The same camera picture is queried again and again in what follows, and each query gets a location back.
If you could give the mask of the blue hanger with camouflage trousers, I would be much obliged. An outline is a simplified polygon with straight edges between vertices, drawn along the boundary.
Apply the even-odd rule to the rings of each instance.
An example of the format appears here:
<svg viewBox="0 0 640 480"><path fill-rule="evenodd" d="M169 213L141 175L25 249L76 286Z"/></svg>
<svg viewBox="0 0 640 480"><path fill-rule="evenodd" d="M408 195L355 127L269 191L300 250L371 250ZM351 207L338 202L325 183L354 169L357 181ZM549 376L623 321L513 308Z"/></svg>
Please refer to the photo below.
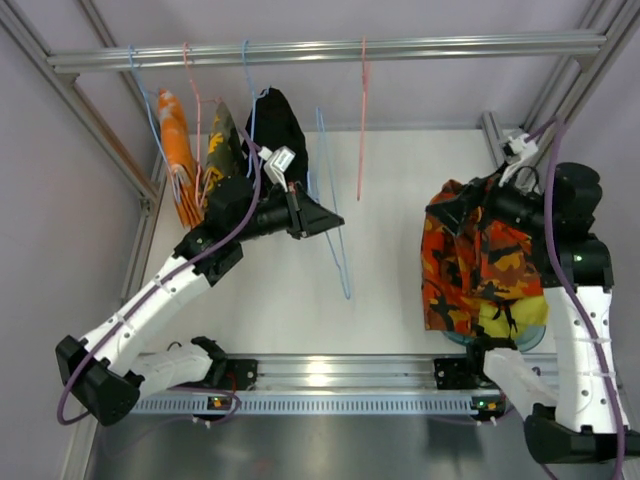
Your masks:
<svg viewBox="0 0 640 480"><path fill-rule="evenodd" d="M307 174L307 187L312 198L316 202L320 203L322 200L322 178L326 178L329 187L331 211L335 214L339 214L340 211L337 200L333 160L329 151L327 129L323 111L319 106L315 108L315 122L317 133L315 160L314 166L311 168L311 172ZM338 271L343 296L347 301L350 301L352 299L352 287L342 226L337 228L337 244L334 244L330 233L325 232L324 235L334 265Z"/></svg>

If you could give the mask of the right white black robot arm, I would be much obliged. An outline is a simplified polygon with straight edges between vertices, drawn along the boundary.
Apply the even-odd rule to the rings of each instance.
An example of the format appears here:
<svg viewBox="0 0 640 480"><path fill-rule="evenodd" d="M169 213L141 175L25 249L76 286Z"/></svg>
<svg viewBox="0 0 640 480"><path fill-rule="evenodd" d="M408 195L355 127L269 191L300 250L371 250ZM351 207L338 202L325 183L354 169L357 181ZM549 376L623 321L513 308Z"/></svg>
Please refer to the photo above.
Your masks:
<svg viewBox="0 0 640 480"><path fill-rule="evenodd" d="M506 395L541 464L639 455L612 359L612 261L591 230L601 197L593 169L563 163L544 193L494 172L446 182L425 210L425 326L466 340L467 374Z"/></svg>

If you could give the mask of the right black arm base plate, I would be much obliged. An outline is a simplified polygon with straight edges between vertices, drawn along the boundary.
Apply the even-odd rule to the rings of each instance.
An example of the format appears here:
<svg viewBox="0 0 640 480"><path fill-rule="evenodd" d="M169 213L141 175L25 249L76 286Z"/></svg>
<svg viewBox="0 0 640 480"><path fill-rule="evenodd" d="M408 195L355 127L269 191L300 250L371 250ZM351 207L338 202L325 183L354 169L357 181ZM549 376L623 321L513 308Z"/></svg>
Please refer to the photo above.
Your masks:
<svg viewBox="0 0 640 480"><path fill-rule="evenodd" d="M433 360L438 390L475 390L486 385L477 368L466 357L439 357Z"/></svg>

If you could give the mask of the orange red camouflage trousers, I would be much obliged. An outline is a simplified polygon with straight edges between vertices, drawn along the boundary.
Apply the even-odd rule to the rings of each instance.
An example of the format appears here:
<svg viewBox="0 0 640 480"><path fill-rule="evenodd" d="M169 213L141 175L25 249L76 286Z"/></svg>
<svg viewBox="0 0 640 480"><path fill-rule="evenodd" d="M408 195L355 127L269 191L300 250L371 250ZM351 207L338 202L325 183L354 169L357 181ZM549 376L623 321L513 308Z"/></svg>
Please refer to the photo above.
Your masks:
<svg viewBox="0 0 640 480"><path fill-rule="evenodd" d="M473 325L481 300L543 296L531 237L484 214L453 235L426 213L420 258L426 330L479 337Z"/></svg>

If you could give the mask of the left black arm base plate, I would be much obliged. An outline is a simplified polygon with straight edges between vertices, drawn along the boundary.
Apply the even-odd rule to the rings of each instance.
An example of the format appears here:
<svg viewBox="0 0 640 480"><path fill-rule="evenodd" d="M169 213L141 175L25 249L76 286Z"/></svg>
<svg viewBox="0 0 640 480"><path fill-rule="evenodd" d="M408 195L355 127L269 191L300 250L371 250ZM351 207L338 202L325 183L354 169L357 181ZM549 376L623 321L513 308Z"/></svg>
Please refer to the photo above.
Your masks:
<svg viewBox="0 0 640 480"><path fill-rule="evenodd" d="M226 391L248 391L256 383L259 362L252 358L214 360L200 385Z"/></svg>

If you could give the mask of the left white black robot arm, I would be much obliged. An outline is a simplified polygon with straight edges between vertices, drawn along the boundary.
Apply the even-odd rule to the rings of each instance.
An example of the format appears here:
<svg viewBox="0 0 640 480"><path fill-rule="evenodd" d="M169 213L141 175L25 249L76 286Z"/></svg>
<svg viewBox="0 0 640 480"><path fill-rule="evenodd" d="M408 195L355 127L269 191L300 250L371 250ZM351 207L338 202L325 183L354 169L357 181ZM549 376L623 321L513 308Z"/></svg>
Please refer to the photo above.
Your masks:
<svg viewBox="0 0 640 480"><path fill-rule="evenodd" d="M62 397L74 397L86 415L111 426L143 398L185 383L216 385L227 355L213 340L196 337L156 354L143 350L183 307L242 260L244 242L280 231L301 240L343 223L299 182L276 185L262 197L259 183L244 176L219 180L204 220L183 237L159 272L99 327L56 345Z"/></svg>

